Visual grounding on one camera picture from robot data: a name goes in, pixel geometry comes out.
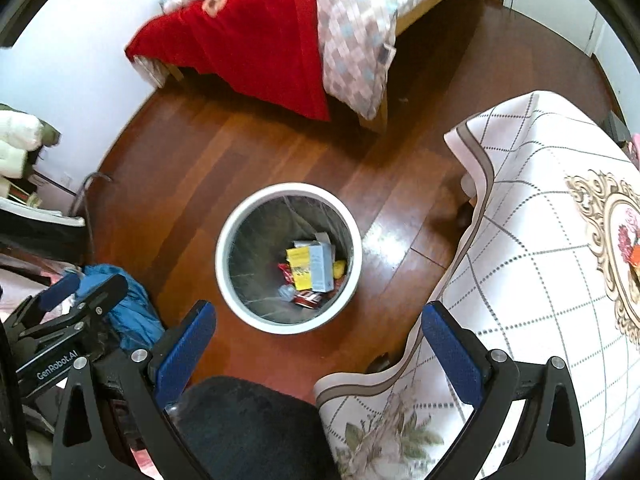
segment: bed leg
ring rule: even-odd
[[[169,73],[175,77],[176,81],[182,81],[184,79],[184,74],[180,72],[180,69],[175,65],[170,65],[168,63],[165,64]]]
[[[378,107],[378,113],[372,120],[367,121],[363,116],[358,115],[360,126],[377,134],[384,134],[386,132],[387,111],[385,90],[385,93],[382,95],[382,101],[380,101],[380,106]]]

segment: blue gripper pad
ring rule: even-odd
[[[199,312],[156,372],[154,395],[161,408],[178,399],[216,329],[216,311],[212,304],[199,301],[193,308]]]
[[[437,312],[435,303],[439,302],[432,301],[422,308],[422,333],[460,400],[478,408],[484,389],[482,372],[466,352],[452,327]]]
[[[78,290],[78,287],[80,287],[80,276],[75,272],[68,273],[59,282],[39,294],[38,308],[44,312],[50,312]]]

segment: bedding tag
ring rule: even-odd
[[[382,48],[380,49],[380,54],[378,55],[378,62],[380,64],[383,64],[388,70],[395,56],[396,48],[389,44],[383,43]]]

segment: trash can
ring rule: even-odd
[[[283,300],[284,277],[278,264],[293,240],[313,240],[327,232],[336,260],[347,269],[340,289],[315,309]],[[345,205],[316,186],[289,182],[261,189],[226,220],[215,256],[222,297],[245,323],[264,332],[298,334],[336,316],[353,296],[362,271],[362,240]]]

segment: wooden bed frame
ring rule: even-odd
[[[423,0],[418,4],[415,9],[411,10],[404,16],[400,16],[398,18],[398,22],[396,23],[396,38],[400,36],[404,31],[406,31],[411,25],[413,25],[418,19],[420,19],[425,13],[429,10],[433,9],[437,4],[439,4],[442,0]],[[382,96],[382,101],[380,102],[380,106],[378,107],[378,114],[372,120],[366,120],[363,116],[358,114],[358,120],[360,121],[360,126],[366,128],[367,130],[371,130],[372,132],[376,132],[377,134],[383,134],[386,132],[386,124],[387,124],[387,111],[388,107],[386,104],[386,90],[384,95]]]

